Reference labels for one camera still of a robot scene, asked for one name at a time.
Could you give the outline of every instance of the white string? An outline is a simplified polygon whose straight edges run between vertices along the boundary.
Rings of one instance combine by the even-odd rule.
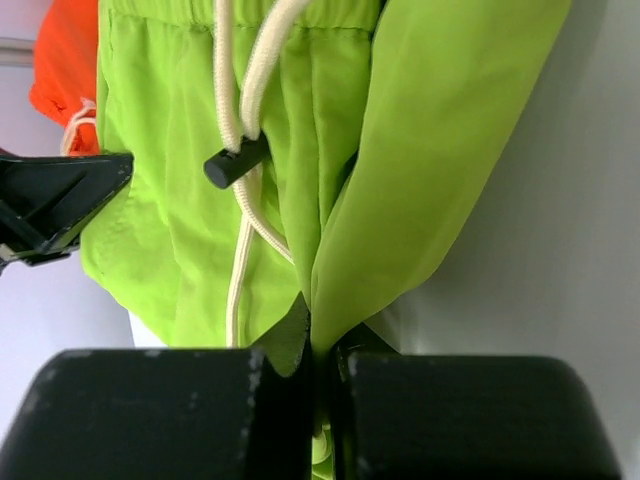
[[[78,133],[78,127],[80,125],[85,124],[96,124],[96,119],[93,117],[86,117],[90,111],[96,109],[96,104],[91,100],[87,100],[86,98],[82,99],[82,108],[74,113],[67,126],[64,129],[64,133],[62,134],[62,141],[60,142],[60,155],[66,157],[69,155],[71,151],[71,146],[73,145],[73,141],[76,138],[76,134]]]
[[[260,106],[269,77],[278,60],[282,46],[295,19],[312,0],[278,0],[265,19],[247,67],[242,88],[240,117],[245,135],[257,140],[260,135]],[[224,148],[239,153],[242,134],[233,110],[233,2],[214,0],[214,85],[218,128]],[[252,192],[251,182],[256,186]],[[262,183],[261,168],[254,169],[233,185],[233,192],[241,211],[240,231],[234,256],[231,281],[227,296],[226,344],[238,346],[238,307],[244,281],[253,232],[265,239],[280,255],[293,263],[285,238],[264,218],[258,202],[259,186]]]

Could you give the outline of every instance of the white cord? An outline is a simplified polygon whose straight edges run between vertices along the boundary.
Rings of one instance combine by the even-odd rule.
[[[60,142],[60,155],[66,157],[71,151],[71,146],[78,133],[78,127],[85,124],[96,124],[96,119],[93,117],[85,117],[90,111],[96,109],[96,104],[86,98],[82,99],[82,108],[74,113],[62,134],[62,141]]]
[[[242,88],[240,117],[245,135],[257,140],[260,135],[260,105],[269,77],[278,60],[282,46],[295,19],[312,0],[278,0],[265,19],[247,67]],[[239,153],[242,134],[233,110],[233,1],[214,0],[216,15],[215,43],[213,49],[214,85],[218,128],[224,148]],[[252,194],[251,183],[255,183]],[[262,215],[258,202],[262,183],[261,168],[240,178],[233,185],[233,192],[241,211],[240,231],[231,272],[226,309],[226,344],[238,346],[238,307],[244,281],[253,232],[269,243],[280,255],[293,263],[285,238]]]

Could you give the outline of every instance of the orange garment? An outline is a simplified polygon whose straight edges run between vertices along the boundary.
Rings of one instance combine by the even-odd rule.
[[[83,98],[95,102],[97,51],[98,0],[54,0],[34,47],[29,101],[35,109],[66,127]],[[95,127],[80,125],[69,154],[99,151]]]

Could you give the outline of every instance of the green cloth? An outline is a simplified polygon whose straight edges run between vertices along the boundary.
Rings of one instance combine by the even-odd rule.
[[[83,263],[171,346],[224,345],[240,224],[232,192],[213,187],[202,168],[222,148],[211,3],[100,1],[98,135],[106,151],[133,152],[135,173],[84,230]],[[273,1],[234,3],[240,84]],[[285,234],[295,267],[254,240],[242,344],[269,329],[302,290],[322,355],[434,272],[569,4],[389,0],[381,11],[374,0],[312,2],[262,110],[273,157],[262,208]]]

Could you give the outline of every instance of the white wall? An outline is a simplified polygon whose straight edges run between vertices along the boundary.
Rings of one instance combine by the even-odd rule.
[[[57,155],[62,128],[29,105],[32,76],[31,69],[0,67],[0,147]],[[0,277],[0,443],[49,357],[65,348],[132,345],[126,311],[85,277],[78,257],[34,269],[9,266]]]
[[[639,31],[637,0],[574,2],[459,241],[388,312],[407,351],[568,360],[629,475],[640,446]]]

